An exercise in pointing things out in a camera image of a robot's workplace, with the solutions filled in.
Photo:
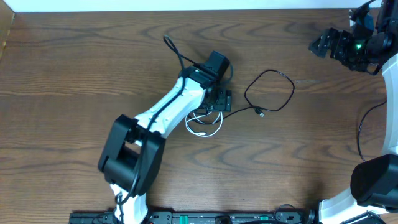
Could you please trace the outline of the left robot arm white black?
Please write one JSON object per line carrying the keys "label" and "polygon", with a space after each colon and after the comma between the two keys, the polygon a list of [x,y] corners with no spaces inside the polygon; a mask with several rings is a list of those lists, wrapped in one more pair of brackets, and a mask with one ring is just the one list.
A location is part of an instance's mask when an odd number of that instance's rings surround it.
{"label": "left robot arm white black", "polygon": [[113,123],[98,169],[115,194],[115,223],[142,223],[146,192],[160,170],[165,142],[174,128],[195,110],[229,112],[231,92],[221,81],[230,61],[213,51],[205,63],[182,69],[174,87],[147,111]]}

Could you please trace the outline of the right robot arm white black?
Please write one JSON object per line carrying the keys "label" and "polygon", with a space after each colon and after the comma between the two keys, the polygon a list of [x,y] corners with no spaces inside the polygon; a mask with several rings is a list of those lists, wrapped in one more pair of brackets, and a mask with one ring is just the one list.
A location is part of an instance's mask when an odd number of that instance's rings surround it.
{"label": "right robot arm white black", "polygon": [[397,1],[381,1],[377,17],[371,1],[349,12],[350,30],[325,29],[308,49],[318,57],[329,55],[355,72],[381,74],[386,98],[383,143],[351,174],[349,187],[321,200],[312,212],[313,223],[383,223],[382,216],[397,213]]}

